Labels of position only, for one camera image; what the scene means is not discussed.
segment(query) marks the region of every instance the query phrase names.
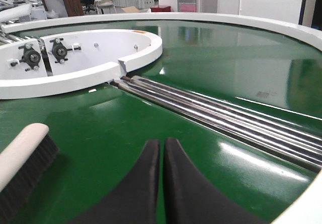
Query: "green conveyor belt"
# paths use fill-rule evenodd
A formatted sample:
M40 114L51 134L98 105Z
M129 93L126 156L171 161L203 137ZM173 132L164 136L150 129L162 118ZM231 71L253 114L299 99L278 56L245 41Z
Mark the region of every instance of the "green conveyor belt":
M188 21L125 21L21 32L39 37L84 29L159 34L164 52L146 78L216 97L321 135L322 54L283 35ZM27 124L42 122L60 148L14 223L63 223L96 203L127 173L144 142L172 136L229 198L272 221L315 173L205 128L108 84L35 99L0 101L0 149ZM165 223L162 184L157 220Z

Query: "black bristles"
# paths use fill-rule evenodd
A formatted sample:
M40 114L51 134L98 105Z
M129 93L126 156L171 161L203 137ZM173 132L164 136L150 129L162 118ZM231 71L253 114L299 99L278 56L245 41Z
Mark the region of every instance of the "black bristles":
M44 171L58 153L49 135L40 142L28 160L0 192L0 223L9 223L28 201Z

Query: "brush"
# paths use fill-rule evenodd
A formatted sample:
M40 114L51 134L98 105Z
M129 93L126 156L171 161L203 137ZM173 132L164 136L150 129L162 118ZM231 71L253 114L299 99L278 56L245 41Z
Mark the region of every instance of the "brush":
M48 126L26 126L0 153L0 223L9 223L28 201L58 153Z

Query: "screw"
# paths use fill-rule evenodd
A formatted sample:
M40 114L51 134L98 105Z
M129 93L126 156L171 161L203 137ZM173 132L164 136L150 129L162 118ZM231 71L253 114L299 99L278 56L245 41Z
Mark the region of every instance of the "screw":
M10 66L15 67L17 64L18 64L17 62L12 62L12 63L10 63Z

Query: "red box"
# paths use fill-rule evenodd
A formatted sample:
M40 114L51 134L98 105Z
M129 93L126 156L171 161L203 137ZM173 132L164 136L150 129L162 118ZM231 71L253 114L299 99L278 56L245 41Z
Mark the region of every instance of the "red box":
M171 6L154 6L151 7L151 12L171 12Z

